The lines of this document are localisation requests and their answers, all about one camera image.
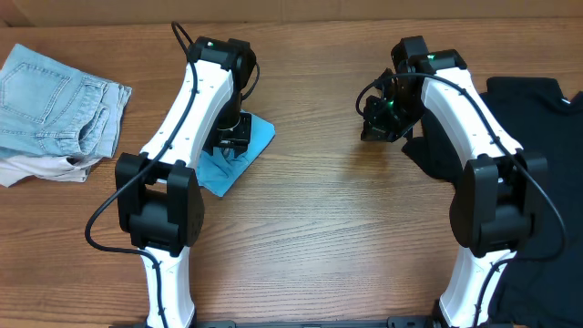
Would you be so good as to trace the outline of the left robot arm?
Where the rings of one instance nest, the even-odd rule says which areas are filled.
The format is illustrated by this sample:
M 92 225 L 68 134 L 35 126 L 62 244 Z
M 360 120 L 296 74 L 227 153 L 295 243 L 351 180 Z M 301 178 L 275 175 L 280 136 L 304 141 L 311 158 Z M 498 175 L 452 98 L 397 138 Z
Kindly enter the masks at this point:
M 205 209 L 195 169 L 203 152 L 248 149 L 251 115 L 241 110 L 241 91 L 256 65 L 246 41 L 199 37 L 187 48 L 184 80 L 156 135 L 137 155 L 118 159 L 119 225 L 146 270 L 147 327 L 196 324 L 189 251 Z

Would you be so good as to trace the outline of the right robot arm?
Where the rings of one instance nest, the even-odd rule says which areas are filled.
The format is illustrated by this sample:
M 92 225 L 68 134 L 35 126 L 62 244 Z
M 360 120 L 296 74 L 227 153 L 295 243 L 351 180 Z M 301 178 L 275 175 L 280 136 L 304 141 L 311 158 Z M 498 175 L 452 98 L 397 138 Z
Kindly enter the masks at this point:
M 487 327 L 487 307 L 506 266 L 537 231 L 543 214 L 547 161 L 528 153 L 496 121 L 454 49 L 431 52 L 421 36 L 402 39 L 386 69 L 362 91 L 356 111 L 363 141 L 411 138 L 417 122 L 455 163 L 449 210 L 459 244 L 455 267 L 429 327 Z

